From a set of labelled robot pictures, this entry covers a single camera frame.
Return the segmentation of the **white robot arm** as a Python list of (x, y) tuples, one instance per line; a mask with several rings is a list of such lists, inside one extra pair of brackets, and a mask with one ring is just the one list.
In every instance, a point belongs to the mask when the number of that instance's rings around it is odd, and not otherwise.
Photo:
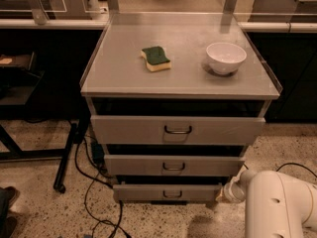
[(243, 171), (217, 202), (245, 204), (246, 238), (304, 238), (317, 232), (317, 185), (274, 171)]

